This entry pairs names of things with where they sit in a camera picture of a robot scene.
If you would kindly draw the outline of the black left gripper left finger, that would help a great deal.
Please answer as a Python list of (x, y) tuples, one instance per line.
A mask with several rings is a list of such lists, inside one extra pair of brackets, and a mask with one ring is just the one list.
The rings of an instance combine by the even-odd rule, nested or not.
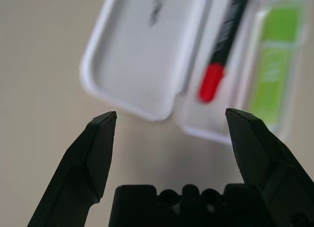
[(110, 170), (117, 114), (93, 118), (63, 155), (28, 226), (83, 227)]

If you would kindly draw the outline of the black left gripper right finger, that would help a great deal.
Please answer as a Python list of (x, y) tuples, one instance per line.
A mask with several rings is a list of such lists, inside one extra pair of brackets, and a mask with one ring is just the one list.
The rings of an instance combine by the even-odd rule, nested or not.
[(225, 115), (243, 181), (258, 187), (276, 225), (312, 227), (314, 183), (292, 152), (251, 113)]

